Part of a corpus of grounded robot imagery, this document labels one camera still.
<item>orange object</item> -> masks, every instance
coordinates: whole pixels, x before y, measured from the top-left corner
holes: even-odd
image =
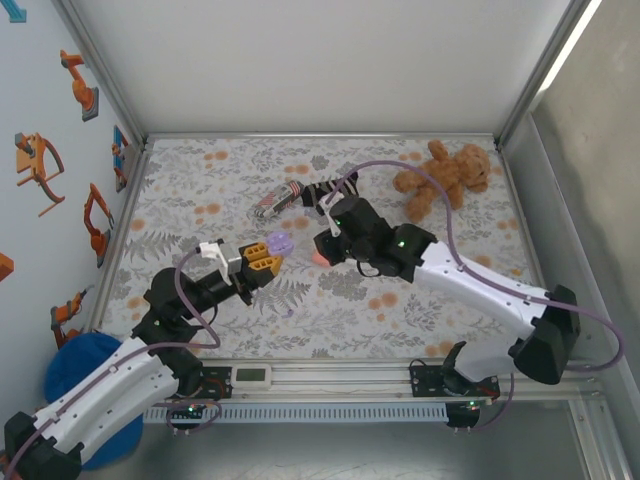
[[[127,177],[124,176],[124,172],[118,167],[113,167],[113,171],[116,172],[116,180],[118,181],[119,188],[117,191],[120,191],[127,186]]]
[[[4,472],[7,471],[8,467],[9,467],[9,459],[7,458],[6,453],[3,453],[2,455],[0,455],[0,473],[4,474]],[[11,480],[21,480],[21,479],[22,477],[20,477],[20,475],[18,475],[17,473],[14,473],[13,475],[11,475]]]
[[[69,332],[64,333],[62,331],[62,325],[67,323],[73,317],[75,317],[82,307],[82,299],[87,295],[87,292],[93,288],[93,285],[89,285],[82,292],[76,293],[73,300],[69,300],[62,307],[51,307],[51,330],[56,339],[56,345],[58,349],[67,343],[71,338],[77,337],[81,332],[72,328]]]
[[[13,260],[0,253],[0,282],[13,273]]]
[[[29,176],[20,180],[17,185],[21,187],[25,183],[34,180],[38,186],[42,188],[45,195],[49,197],[49,200],[53,202],[53,205],[50,205],[38,214],[38,216],[41,217],[64,201],[65,197],[59,197],[53,193],[48,183],[64,172],[64,165],[62,164],[60,155],[58,155],[58,151],[51,145],[51,142],[46,138],[42,138],[39,133],[29,135],[28,137],[22,133],[17,133],[15,136],[15,145],[18,148],[16,152],[16,172],[22,173],[29,170]],[[53,156],[56,166],[58,167],[58,171],[49,176],[47,176],[47,170],[44,165],[44,154],[47,150],[49,150]]]
[[[311,261],[316,265],[320,265],[321,267],[329,268],[331,266],[331,264],[329,263],[329,260],[324,258],[318,252],[313,252],[313,255],[311,256]]]
[[[109,240],[111,238],[111,232],[107,230],[105,233],[102,233],[91,223],[91,208],[93,207],[93,202],[97,202],[98,206],[102,209],[104,214],[109,219],[109,227],[113,228],[115,222],[113,220],[113,215],[111,215],[111,211],[109,207],[107,207],[104,198],[100,194],[98,187],[96,187],[93,183],[89,184],[89,198],[87,198],[87,202],[84,204],[84,225],[87,227],[89,231],[89,235],[91,235],[91,248],[93,248],[98,257],[98,268],[102,266],[104,263],[104,257],[107,252],[107,246],[109,245]]]
[[[84,65],[84,60],[80,55],[67,55],[67,52],[60,50],[60,62],[62,66],[69,70],[73,77],[71,89],[73,96],[82,105],[82,120],[85,122],[98,116],[98,88],[89,88],[84,79],[78,73],[78,65]]]
[[[249,268],[259,272],[260,270],[269,269],[271,273],[276,276],[280,273],[280,267],[282,266],[283,258],[281,256],[266,257],[260,260],[249,262]]]

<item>metal corner post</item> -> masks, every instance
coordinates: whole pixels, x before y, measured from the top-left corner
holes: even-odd
[[[579,37],[581,31],[578,32],[576,27],[581,19],[583,19],[585,13],[587,13],[587,9],[589,9],[590,6],[594,7],[594,5],[597,8],[600,1],[601,0],[571,0],[571,3],[564,12],[547,46],[542,52],[538,63],[533,69],[533,73],[529,77],[518,101],[513,107],[513,110],[511,110],[507,121],[497,134],[497,144],[499,146],[507,143],[520,124],[520,121],[528,112],[535,108],[536,101],[539,100],[539,94],[542,93],[541,87],[545,84],[547,76],[552,69],[557,72],[562,66],[562,63],[564,63],[566,55],[568,55],[568,52],[563,52],[564,47],[568,46],[567,41],[574,32],[577,34],[577,37]]]
[[[129,135],[131,135],[132,138],[130,140],[136,144],[138,151],[141,151],[144,147],[146,132],[133,110],[129,107],[122,90],[118,86],[118,82],[111,74],[104,56],[100,54],[98,47],[94,43],[91,31],[80,9],[76,8],[73,0],[51,0],[51,2],[65,23],[67,30],[71,33],[73,40],[78,45],[85,62],[96,77],[100,88],[109,99],[116,115],[123,122],[123,126]]]
[[[583,468],[592,480],[632,477],[620,438],[604,399],[570,400],[569,412],[580,445]]]

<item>table surface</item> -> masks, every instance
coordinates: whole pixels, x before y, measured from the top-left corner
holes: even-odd
[[[153,275],[175,265],[198,243],[224,238],[238,247],[289,232],[296,248],[279,276],[260,291],[253,307],[239,299],[220,306],[215,328],[222,346],[199,355],[225,358],[441,357],[460,340],[509,336],[493,319],[445,294],[398,279],[363,278],[352,266],[325,269],[311,261],[313,237],[326,219],[300,201],[263,220],[252,206],[288,179],[304,184],[337,178],[372,159],[413,165],[430,158],[428,137],[159,139],[129,226],[124,253],[100,330],[129,335],[147,311],[142,295]],[[517,215],[502,160],[488,136],[443,139],[450,152],[475,143],[489,154],[489,189],[465,192],[454,213],[461,253],[499,273],[530,282]],[[395,167],[361,171],[360,195],[391,225],[408,222],[409,195],[391,184]],[[420,226],[445,239],[440,199]],[[216,268],[194,258],[185,272],[199,278]],[[207,342],[203,332],[195,341]]]

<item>gray floor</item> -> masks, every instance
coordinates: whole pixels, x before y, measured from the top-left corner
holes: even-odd
[[[515,404],[503,420],[484,432],[457,436],[441,424],[220,425],[174,439],[166,428],[150,426],[133,456],[81,478],[584,478],[563,409]]]

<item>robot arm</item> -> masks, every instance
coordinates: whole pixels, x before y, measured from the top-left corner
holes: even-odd
[[[198,312],[235,295],[250,305],[252,292],[273,280],[282,263],[264,243],[234,250],[219,240],[199,248],[203,256],[219,259],[221,268],[198,281],[181,274],[180,285]],[[176,393],[186,397],[200,388],[202,362],[183,347],[201,327],[188,323],[193,316],[174,277],[174,268],[155,275],[144,294],[149,311],[98,369],[34,416],[20,412],[5,424],[7,458],[24,450],[17,463],[23,479],[77,478],[82,464],[138,415]]]
[[[380,275],[442,290],[496,319],[517,337],[511,347],[501,349],[494,342],[456,344],[443,365],[444,381],[454,393],[464,394],[470,383],[515,370],[541,383],[560,382],[580,333],[578,316],[527,298],[575,305],[571,290],[558,286],[549,292],[521,284],[463,258],[497,287],[521,293],[521,300],[459,268],[449,247],[433,234],[411,224],[391,228],[362,198],[342,198],[324,208],[331,228],[316,236],[315,243],[331,265],[351,258],[370,264]]]

